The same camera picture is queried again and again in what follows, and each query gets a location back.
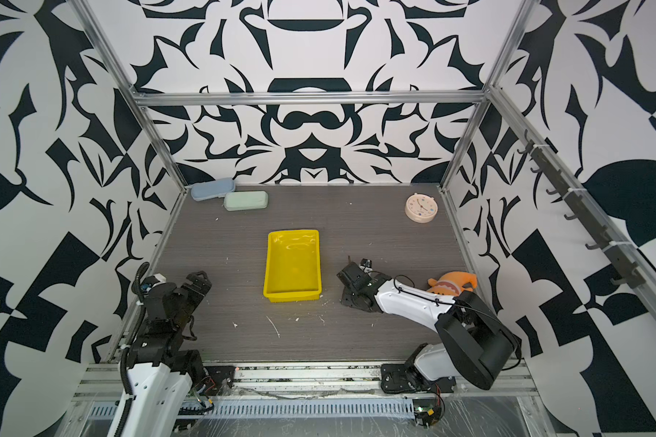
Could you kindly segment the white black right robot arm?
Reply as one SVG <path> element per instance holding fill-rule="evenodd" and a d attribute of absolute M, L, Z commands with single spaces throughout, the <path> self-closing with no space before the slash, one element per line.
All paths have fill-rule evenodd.
<path fill-rule="evenodd" d="M 388 394 L 451 393 L 458 380 L 489 390 L 510 358 L 521 360 L 519 339 L 475 293 L 477 276 L 453 271 L 417 289 L 404 275 L 375 271 L 370 260 L 349 262 L 337 277 L 344 285 L 342 304 L 416 322 L 438 336 L 402 364 L 384 364 L 381 389 Z"/>

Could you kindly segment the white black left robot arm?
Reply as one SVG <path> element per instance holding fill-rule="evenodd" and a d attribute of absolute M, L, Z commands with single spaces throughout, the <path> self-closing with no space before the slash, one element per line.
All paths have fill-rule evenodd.
<path fill-rule="evenodd" d="M 170 436 L 181 416 L 214 408 L 209 400 L 198 400 L 197 408 L 185 404 L 208 373 L 198 351 L 182 349 L 186 340 L 197 339 L 193 313 L 211 290 L 208 274 L 190 273 L 178 286 L 160 274 L 147 275 L 148 270 L 142 263 L 131 283 L 140 314 L 130 342 L 121 346 L 123 392 L 109 436 Z"/>

